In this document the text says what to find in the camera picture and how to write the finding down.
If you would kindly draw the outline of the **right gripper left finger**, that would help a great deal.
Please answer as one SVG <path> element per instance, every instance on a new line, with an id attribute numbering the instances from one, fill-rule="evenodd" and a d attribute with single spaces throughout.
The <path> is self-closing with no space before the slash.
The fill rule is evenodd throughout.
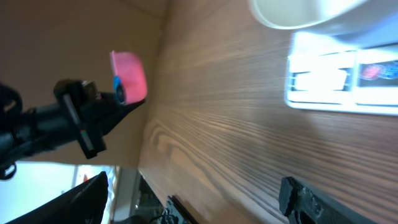
<path id="1" fill-rule="evenodd" d="M 107 200 L 108 176 L 102 171 L 7 224 L 100 224 Z"/>

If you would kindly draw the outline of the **white bowl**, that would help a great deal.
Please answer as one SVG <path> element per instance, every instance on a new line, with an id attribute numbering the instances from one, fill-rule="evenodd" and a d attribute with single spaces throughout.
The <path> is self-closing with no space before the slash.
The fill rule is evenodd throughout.
<path id="1" fill-rule="evenodd" d="M 249 0 L 248 5 L 267 27 L 325 35 L 362 31 L 397 14 L 397 0 Z"/>

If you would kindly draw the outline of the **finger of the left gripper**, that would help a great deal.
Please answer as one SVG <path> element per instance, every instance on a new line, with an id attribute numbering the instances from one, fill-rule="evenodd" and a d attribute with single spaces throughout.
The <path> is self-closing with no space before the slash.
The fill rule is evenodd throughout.
<path id="1" fill-rule="evenodd" d="M 146 99 L 128 105 L 120 104 L 114 93 L 101 92 L 98 126 L 105 136 L 109 134 L 130 112 L 146 102 Z"/>

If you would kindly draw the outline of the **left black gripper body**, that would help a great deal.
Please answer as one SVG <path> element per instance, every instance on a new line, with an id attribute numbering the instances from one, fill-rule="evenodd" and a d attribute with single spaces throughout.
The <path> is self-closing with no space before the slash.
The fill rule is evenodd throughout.
<path id="1" fill-rule="evenodd" d="M 52 151 L 73 141 L 87 159 L 105 151 L 108 94 L 82 80 L 59 81 L 53 93 L 54 104 L 23 112 L 22 98 L 12 90 L 12 158 Z"/>

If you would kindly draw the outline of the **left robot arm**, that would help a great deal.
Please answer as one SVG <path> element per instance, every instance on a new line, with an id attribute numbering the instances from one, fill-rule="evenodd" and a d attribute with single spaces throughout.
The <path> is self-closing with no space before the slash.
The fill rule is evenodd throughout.
<path id="1" fill-rule="evenodd" d="M 146 101 L 128 98 L 122 84 L 107 93 L 83 80 L 60 80 L 53 93 L 56 103 L 23 111 L 19 92 L 1 85 L 1 180 L 14 176 L 17 161 L 74 141 L 87 159 L 96 157 L 106 150 L 103 137 Z"/>

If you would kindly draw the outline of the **pink scoop blue handle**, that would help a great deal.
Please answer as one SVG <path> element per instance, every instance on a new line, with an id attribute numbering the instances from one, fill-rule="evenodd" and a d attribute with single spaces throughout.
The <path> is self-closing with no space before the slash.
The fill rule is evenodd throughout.
<path id="1" fill-rule="evenodd" d="M 122 105 L 144 100 L 147 96 L 147 82 L 140 58 L 132 52 L 110 53 L 113 71 L 113 88 Z"/>

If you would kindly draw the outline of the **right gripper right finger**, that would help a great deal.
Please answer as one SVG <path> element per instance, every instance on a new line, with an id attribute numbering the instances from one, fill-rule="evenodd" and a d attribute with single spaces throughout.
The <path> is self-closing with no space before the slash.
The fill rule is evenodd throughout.
<path id="1" fill-rule="evenodd" d="M 293 224 L 376 224 L 295 177 L 284 177 L 279 210 Z"/>

